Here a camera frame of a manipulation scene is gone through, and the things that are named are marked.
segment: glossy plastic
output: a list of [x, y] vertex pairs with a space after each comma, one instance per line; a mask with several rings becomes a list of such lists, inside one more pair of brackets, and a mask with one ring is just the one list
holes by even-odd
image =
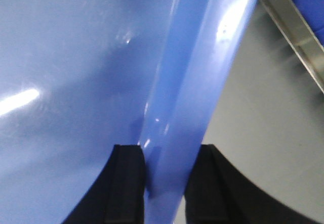
[[173, 0], [0, 0], [0, 223], [61, 223], [137, 144]]
[[324, 44], [321, 29], [324, 29], [324, 0], [293, 0], [317, 38]]
[[0, 0], [0, 222], [60, 223], [139, 142], [171, 223], [255, 2]]
[[256, 0], [179, 0], [139, 143], [145, 223], [172, 223]]

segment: gray floor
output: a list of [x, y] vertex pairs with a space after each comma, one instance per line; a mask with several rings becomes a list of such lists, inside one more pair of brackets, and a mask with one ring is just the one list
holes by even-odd
[[[279, 201], [324, 222], [324, 95], [261, 5], [204, 143]], [[182, 223], [184, 203], [175, 220]]]

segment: metal edge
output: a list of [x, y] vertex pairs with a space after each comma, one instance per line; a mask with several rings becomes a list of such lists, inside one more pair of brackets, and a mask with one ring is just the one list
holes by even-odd
[[260, 0], [324, 93], [324, 48], [292, 0]]

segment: blue plastic surface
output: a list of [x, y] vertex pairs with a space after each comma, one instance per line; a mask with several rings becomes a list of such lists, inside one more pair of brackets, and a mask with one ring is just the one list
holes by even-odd
[[324, 28], [324, 0], [293, 0], [319, 41], [324, 45], [321, 33]]
[[171, 223], [255, 2], [0, 0], [0, 222], [61, 222], [140, 143]]
[[0, 0], [0, 223], [60, 223], [137, 144], [172, 2]]
[[256, 0], [179, 0], [139, 143], [145, 223], [172, 223]]

